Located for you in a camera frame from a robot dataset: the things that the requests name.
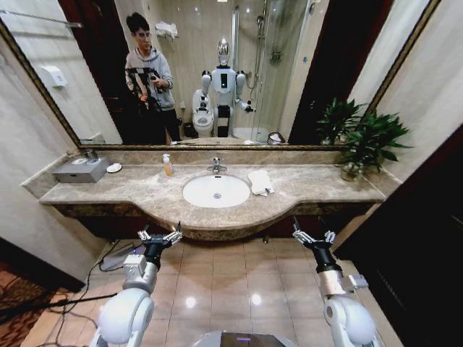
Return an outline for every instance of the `folded white towel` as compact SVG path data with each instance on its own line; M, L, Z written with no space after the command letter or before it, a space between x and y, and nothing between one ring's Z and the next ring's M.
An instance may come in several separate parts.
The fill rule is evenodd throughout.
M251 181L251 192L255 195L267 196L268 193L274 193L275 190L272 187L270 182L270 177L268 177L268 172L266 170L256 170L250 172L247 177Z
M156 28L156 35L169 35L172 40L179 37L179 33L177 32L177 26L172 24L167 24L165 22L159 22L155 25Z

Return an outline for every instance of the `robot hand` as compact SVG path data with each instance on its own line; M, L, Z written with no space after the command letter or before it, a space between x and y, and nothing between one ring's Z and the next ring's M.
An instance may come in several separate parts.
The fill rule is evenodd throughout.
M251 107L251 100L248 100L247 103L245 103L241 99L236 99L235 103L241 108L244 112L249 113L249 112L255 112L255 109Z

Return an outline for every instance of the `toilet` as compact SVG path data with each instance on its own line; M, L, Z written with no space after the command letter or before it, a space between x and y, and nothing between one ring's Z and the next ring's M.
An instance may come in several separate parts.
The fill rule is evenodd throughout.
M198 89L193 94L193 126L198 137L211 137L213 128L214 115L211 110L211 104L203 91Z

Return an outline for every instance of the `potted plant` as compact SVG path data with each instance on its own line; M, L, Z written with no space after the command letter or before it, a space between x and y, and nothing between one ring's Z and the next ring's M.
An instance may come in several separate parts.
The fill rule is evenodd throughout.
M356 180L366 166L375 166L380 171L383 159L398 161L387 147L409 148L397 143L397 139L408 133L395 114L378 115L376 110L367 112L359 121L355 131L347 134L346 163L341 177L346 181Z
M326 106L322 119L317 121L320 127L317 133L320 135L322 145L334 145L336 138L345 137L347 133L355 127L355 121L359 118L355 116L359 109L364 106L355 105L355 99L351 102L337 101Z

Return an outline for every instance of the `soap dispenser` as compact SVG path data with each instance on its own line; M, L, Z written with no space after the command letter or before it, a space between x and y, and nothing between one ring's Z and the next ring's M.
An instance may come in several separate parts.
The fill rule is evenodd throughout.
M174 172L172 171L172 163L169 157L170 157L170 154L167 154L167 153L162 155L163 162L164 162L164 172L166 173L167 176L172 176Z

